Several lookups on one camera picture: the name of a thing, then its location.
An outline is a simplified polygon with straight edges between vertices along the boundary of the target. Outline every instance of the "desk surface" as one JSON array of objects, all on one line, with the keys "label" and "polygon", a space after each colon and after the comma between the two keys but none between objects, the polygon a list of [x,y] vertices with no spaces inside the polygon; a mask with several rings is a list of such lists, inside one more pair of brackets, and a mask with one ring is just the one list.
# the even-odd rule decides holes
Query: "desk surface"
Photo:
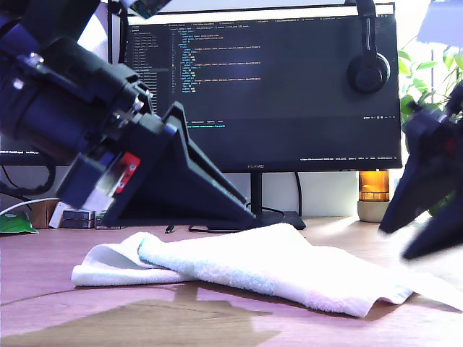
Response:
[{"label": "desk surface", "polygon": [[[335,246],[386,267],[431,272],[463,291],[463,249],[405,264],[415,223],[392,236],[354,218],[306,220],[314,245]],[[163,241],[213,237],[178,228],[42,230],[0,239],[1,345],[5,346],[463,346],[463,314],[414,295],[377,302],[365,319],[204,282],[76,289],[72,268],[96,244],[137,231]]]}]

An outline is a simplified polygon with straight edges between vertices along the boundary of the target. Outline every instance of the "monitor screen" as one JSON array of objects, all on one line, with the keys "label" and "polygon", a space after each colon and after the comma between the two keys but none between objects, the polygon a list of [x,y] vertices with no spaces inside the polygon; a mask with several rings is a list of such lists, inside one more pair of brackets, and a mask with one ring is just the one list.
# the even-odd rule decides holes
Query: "monitor screen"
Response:
[{"label": "monitor screen", "polygon": [[0,136],[0,165],[42,166],[45,158],[26,142]]},{"label": "monitor screen", "polygon": [[347,79],[362,52],[350,5],[130,17],[125,61],[157,114],[184,105],[191,138],[223,172],[399,168],[394,5],[377,13],[391,77],[369,95]]}]

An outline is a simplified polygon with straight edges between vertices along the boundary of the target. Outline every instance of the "black cable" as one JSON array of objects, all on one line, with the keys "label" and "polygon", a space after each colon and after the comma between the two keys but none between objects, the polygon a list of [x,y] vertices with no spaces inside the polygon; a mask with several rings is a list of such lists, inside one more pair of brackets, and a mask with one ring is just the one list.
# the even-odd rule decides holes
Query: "black cable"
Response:
[{"label": "black cable", "polygon": [[19,188],[18,185],[16,185],[12,179],[9,177],[9,174],[7,173],[7,170],[5,169],[5,166],[1,166],[1,169],[3,170],[3,173],[5,174],[5,177],[7,178],[8,182],[14,187],[14,188]]},{"label": "black cable", "polygon": [[113,13],[108,4],[108,63],[113,64]]},{"label": "black cable", "polygon": [[242,230],[214,230],[214,229],[196,229],[195,226],[189,226],[188,231],[192,233],[206,233],[206,234],[235,234],[240,233]]},{"label": "black cable", "polygon": [[127,37],[129,35],[129,16],[127,10],[122,7],[120,12],[121,18],[121,37],[119,42],[119,63],[123,64],[125,52],[127,50]]},{"label": "black cable", "polygon": [[299,177],[299,172],[294,172],[296,175],[297,183],[297,195],[299,197],[299,217],[302,217],[302,187],[301,187],[301,178]]},{"label": "black cable", "polygon": [[[251,203],[249,202],[246,205],[246,207],[249,207],[250,205],[251,205]],[[269,208],[269,207],[262,207],[262,210],[279,213],[281,215],[280,219],[273,222],[273,224],[280,223],[284,219],[284,212],[283,211],[276,210],[274,208]],[[207,234],[235,234],[235,233],[240,233],[240,232],[243,231],[243,230],[197,229],[197,228],[194,228],[194,227],[195,226],[189,226],[188,231],[195,232],[195,233],[207,233]]]},{"label": "black cable", "polygon": [[124,63],[125,52],[127,50],[127,37],[129,35],[129,14],[125,7],[119,2],[114,0],[109,0],[108,2],[108,16],[115,14],[121,20],[121,32],[119,36],[119,58],[117,61],[120,64]]},{"label": "black cable", "polygon": [[17,195],[17,196],[34,196],[42,195],[47,193],[52,187],[56,179],[56,166],[52,164],[47,164],[46,168],[48,170],[48,178],[45,184],[38,186],[36,188],[10,188],[5,183],[0,182],[0,192],[8,195]]}]

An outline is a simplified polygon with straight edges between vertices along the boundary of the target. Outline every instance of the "robotic arm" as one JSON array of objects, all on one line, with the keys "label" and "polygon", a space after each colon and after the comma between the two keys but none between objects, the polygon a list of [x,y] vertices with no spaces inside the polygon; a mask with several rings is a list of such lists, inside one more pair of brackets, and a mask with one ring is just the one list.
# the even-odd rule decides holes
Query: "robotic arm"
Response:
[{"label": "robotic arm", "polygon": [[410,260],[463,244],[463,82],[450,94],[444,112],[416,104],[405,124],[409,160],[380,229],[393,233],[454,192],[450,203],[404,253]]},{"label": "robotic arm", "polygon": [[[150,17],[169,0],[123,0]],[[0,132],[70,165],[57,196],[109,226],[249,227],[246,199],[190,139],[179,103],[158,116],[137,73],[77,44],[100,0],[0,1]]]}]

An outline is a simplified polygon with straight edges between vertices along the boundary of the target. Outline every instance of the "screw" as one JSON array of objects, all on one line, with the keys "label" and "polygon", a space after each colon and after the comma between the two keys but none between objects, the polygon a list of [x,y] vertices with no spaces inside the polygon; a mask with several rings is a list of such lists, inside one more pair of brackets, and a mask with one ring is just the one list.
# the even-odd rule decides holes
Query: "screw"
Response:
[{"label": "screw", "polygon": [[30,67],[39,67],[41,64],[43,64],[43,62],[44,62],[43,58],[34,52],[32,52],[29,55],[29,58],[26,59],[26,63]]},{"label": "screw", "polygon": [[143,108],[144,105],[145,103],[140,101],[140,99],[136,97],[135,102],[133,103],[133,106],[132,106],[132,112],[133,113],[138,112],[139,110]]},{"label": "screw", "polygon": [[19,78],[13,81],[13,87],[17,90],[21,90],[24,87],[24,81],[20,80]]},{"label": "screw", "polygon": [[123,127],[125,127],[126,125],[128,125],[128,123],[129,123],[129,121],[128,121],[127,119],[124,119],[123,121],[121,121],[121,122],[119,123],[118,128],[119,128],[119,129],[122,129]]}]

